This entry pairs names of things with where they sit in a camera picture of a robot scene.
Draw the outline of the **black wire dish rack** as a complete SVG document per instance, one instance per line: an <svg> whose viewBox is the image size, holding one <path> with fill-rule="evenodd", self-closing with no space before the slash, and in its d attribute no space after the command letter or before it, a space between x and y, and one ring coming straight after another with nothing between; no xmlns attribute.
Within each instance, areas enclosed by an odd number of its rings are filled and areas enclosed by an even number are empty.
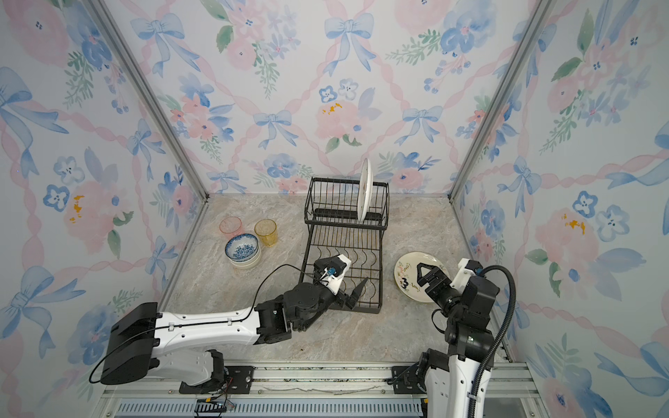
<svg viewBox="0 0 669 418"><path fill-rule="evenodd" d="M388 228L390 186L375 181L368 193L355 179L313 177L304 207L308 239L301 281L311 282L315 262L338 254L351 260L341 291L364 285L353 312L377 314L383 306L383 235Z"/></svg>

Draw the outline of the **white blue floral bowl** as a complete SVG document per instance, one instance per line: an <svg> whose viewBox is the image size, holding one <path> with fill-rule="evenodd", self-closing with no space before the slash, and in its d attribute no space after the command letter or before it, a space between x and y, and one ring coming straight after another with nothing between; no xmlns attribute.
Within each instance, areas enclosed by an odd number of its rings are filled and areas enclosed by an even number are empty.
<svg viewBox="0 0 669 418"><path fill-rule="evenodd" d="M242 233L228 240L225 254L230 261L241 263L252 259L259 248L259 240L255 235Z"/></svg>

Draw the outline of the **yellow glass cup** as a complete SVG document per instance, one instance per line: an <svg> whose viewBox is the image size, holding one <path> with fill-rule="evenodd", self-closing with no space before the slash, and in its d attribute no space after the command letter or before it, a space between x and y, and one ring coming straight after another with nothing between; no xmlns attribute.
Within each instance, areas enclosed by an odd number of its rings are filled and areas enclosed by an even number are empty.
<svg viewBox="0 0 669 418"><path fill-rule="evenodd" d="M266 247L273 247L278 242L277 224L272 219L259 220L254 226L254 232Z"/></svg>

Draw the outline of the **cream plate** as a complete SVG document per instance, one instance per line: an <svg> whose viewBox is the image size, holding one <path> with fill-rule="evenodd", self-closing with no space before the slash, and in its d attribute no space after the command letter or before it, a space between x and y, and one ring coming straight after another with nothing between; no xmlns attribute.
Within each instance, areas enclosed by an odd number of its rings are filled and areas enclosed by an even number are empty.
<svg viewBox="0 0 669 418"><path fill-rule="evenodd" d="M431 254L423 252L411 252L399 258L394 267L394 277L397 287L403 294L421 303L432 303L432 299L425 293L423 287L417 283L418 265L438 266L447 276L451 273L446 266Z"/></svg>

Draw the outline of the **white floral plate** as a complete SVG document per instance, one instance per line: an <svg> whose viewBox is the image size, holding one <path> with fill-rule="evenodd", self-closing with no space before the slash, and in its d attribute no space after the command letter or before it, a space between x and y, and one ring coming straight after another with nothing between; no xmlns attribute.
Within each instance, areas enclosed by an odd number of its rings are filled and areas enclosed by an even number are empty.
<svg viewBox="0 0 669 418"><path fill-rule="evenodd" d="M371 193L373 189L373 168L368 158L362 162L357 198L357 220L364 223L369 212Z"/></svg>

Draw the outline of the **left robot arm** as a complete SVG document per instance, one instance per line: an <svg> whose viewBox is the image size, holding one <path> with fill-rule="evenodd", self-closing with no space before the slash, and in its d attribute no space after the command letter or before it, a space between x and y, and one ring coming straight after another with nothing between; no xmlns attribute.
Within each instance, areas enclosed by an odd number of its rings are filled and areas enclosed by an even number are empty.
<svg viewBox="0 0 669 418"><path fill-rule="evenodd" d="M111 327L106 354L89 381L116 386L158 376L181 381L189 393L212 392L226 381L217 346L287 341L329 308L353 308L364 287L346 294L341 279L329 276L249 308L208 315L160 312L156 303L143 303Z"/></svg>

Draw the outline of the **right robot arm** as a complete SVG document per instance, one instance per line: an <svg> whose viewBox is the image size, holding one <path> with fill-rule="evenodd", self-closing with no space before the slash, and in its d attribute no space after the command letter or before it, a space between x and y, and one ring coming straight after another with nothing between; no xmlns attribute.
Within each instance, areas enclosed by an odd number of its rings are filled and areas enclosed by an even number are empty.
<svg viewBox="0 0 669 418"><path fill-rule="evenodd" d="M481 417L498 348L488 329L499 288L482 277L483 267L463 259L451 280L438 266L421 263L416 281L447 319L443 353L422 354L416 374L427 395L428 417Z"/></svg>

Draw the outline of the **pink glass cup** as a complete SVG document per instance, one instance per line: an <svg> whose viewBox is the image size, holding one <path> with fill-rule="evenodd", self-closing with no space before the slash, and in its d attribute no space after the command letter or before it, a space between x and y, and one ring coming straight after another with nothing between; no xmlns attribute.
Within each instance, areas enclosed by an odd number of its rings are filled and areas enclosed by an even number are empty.
<svg viewBox="0 0 669 418"><path fill-rule="evenodd" d="M242 220L236 216L223 219L219 224L219 230L227 240L231 240L245 232Z"/></svg>

